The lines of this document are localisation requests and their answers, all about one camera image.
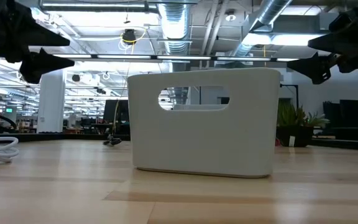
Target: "ceiling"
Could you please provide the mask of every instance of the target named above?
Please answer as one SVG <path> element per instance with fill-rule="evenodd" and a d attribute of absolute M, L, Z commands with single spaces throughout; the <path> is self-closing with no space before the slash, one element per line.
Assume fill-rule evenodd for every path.
<path fill-rule="evenodd" d="M 69 47 L 45 47 L 50 54 L 165 54 L 164 36 L 161 21 L 157 14 L 141 12 L 41 12 L 36 1 L 18 0 L 32 7 L 34 19 L 42 26 L 70 39 Z M 213 1 L 198 1 L 190 8 L 190 54 L 199 55 L 206 24 L 211 19 Z M 347 1 L 346 6 L 358 4 Z M 234 10 L 236 19 L 223 19 L 214 42 L 212 53 L 230 52 L 242 41 L 242 26 L 246 15 L 258 10 L 260 1 L 229 1 L 228 9 Z M 282 15 L 315 16 L 322 11 L 338 12 L 346 8 L 341 1 L 294 0 L 283 11 Z M 137 38 L 143 36 L 132 48 L 121 50 L 120 35 L 125 29 L 135 29 Z M 31 46 L 31 51 L 39 51 L 40 47 Z M 257 57 L 305 58 L 314 50 L 302 46 L 264 45 L 253 47 L 251 53 Z M 36 114 L 39 99 L 38 85 L 29 85 L 18 73 L 19 63 L 11 64 L 0 59 L 0 105 L 19 105 L 18 110 L 24 115 Z M 128 62 L 89 62 L 77 61 L 74 67 L 67 69 L 67 89 L 65 111 L 71 113 L 103 114 L 104 100 L 126 97 L 126 78 L 140 73 L 165 73 L 170 71 L 169 63 L 128 63 Z M 73 75 L 81 80 L 74 82 Z M 106 94 L 99 94 L 95 88 L 104 89 Z M 161 98 L 167 98 L 162 105 L 170 108 L 169 92 L 165 91 Z"/>

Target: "white column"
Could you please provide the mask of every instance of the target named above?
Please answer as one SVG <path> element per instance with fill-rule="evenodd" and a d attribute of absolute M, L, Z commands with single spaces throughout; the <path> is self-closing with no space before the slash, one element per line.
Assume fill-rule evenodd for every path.
<path fill-rule="evenodd" d="M 37 133 L 63 131 L 65 88 L 65 70 L 42 75 Z"/>
<path fill-rule="evenodd" d="M 76 115 L 75 114 L 71 114 L 68 117 L 68 122 L 67 122 L 67 127 L 68 128 L 74 128 L 75 127 L 75 123 L 76 123 Z"/>
<path fill-rule="evenodd" d="M 5 112 L 2 115 L 16 123 L 17 107 L 16 106 L 6 107 Z M 11 124 L 9 124 L 8 122 L 3 122 L 3 125 L 10 126 Z"/>

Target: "wooden table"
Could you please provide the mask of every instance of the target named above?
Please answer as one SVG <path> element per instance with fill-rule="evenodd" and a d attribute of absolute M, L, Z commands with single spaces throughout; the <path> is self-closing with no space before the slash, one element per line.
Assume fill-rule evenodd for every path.
<path fill-rule="evenodd" d="M 136 170 L 129 142 L 18 148 L 0 164 L 0 224 L 358 223 L 358 151 L 280 147 L 271 177 L 237 179 Z"/>

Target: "silver duct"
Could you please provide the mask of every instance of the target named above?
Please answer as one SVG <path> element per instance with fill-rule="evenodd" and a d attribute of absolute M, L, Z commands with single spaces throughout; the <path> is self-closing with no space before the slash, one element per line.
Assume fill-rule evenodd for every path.
<path fill-rule="evenodd" d="M 186 39 L 189 27 L 189 5 L 187 4 L 159 4 L 161 28 L 166 39 Z M 189 43 L 165 42 L 165 50 L 170 55 L 186 55 Z"/>
<path fill-rule="evenodd" d="M 189 32 L 190 7 L 187 4 L 159 4 L 161 15 L 161 28 L 166 39 L 187 39 Z M 165 42 L 165 50 L 169 55 L 187 55 L 189 43 Z M 172 72 L 184 72 L 185 63 L 172 63 Z M 188 87 L 175 87 L 169 89 L 176 104 L 186 104 Z"/>
<path fill-rule="evenodd" d="M 263 0 L 260 5 L 259 15 L 256 17 L 254 24 L 250 26 L 250 30 L 272 24 L 291 2 L 292 0 Z M 251 48 L 252 45 L 241 42 L 232 55 L 245 57 Z"/>

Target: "ceiling pipe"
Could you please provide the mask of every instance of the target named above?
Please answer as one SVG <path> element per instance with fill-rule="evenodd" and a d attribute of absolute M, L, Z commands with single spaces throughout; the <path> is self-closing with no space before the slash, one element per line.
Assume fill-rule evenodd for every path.
<path fill-rule="evenodd" d="M 187 4 L 159 4 L 161 28 L 164 39 L 186 40 L 189 38 L 190 6 Z M 169 55 L 188 55 L 190 43 L 164 42 L 165 50 Z M 185 63 L 171 63 L 171 72 L 186 71 Z M 188 87 L 173 87 L 177 104 L 186 104 Z"/>
<path fill-rule="evenodd" d="M 220 10 L 220 13 L 219 13 L 219 17 L 218 17 L 218 20 L 216 21 L 216 25 L 215 25 L 214 31 L 212 33 L 211 41 L 209 41 L 209 46 L 208 46 L 208 49 L 206 51 L 206 55 L 211 55 L 212 48 L 214 47 L 216 36 L 218 35 L 218 31 L 219 31 L 219 28 L 221 26 L 222 20 L 224 18 L 224 15 L 225 15 L 225 12 L 226 12 L 226 9 L 227 9 L 227 4 L 229 3 L 229 1 L 230 0 L 223 0 L 221 10 Z"/>
<path fill-rule="evenodd" d="M 246 23 L 249 23 L 246 35 L 242 42 L 231 52 L 233 57 L 245 57 L 252 49 L 252 44 L 247 44 L 244 40 L 247 34 L 263 26 L 271 26 L 277 17 L 284 11 L 284 9 L 292 2 L 292 0 L 263 0 L 260 9 L 255 12 L 258 15 L 255 19 L 250 19 L 251 15 L 247 16 Z"/>
<path fill-rule="evenodd" d="M 219 4 L 219 0 L 214 0 L 214 2 L 212 3 L 211 17 L 209 18 L 208 24 L 206 26 L 203 46 L 201 48 L 200 55 L 204 55 L 205 53 L 206 44 L 208 43 L 209 35 L 211 34 L 212 25 L 215 20 L 216 10 L 218 9 L 218 4 Z"/>

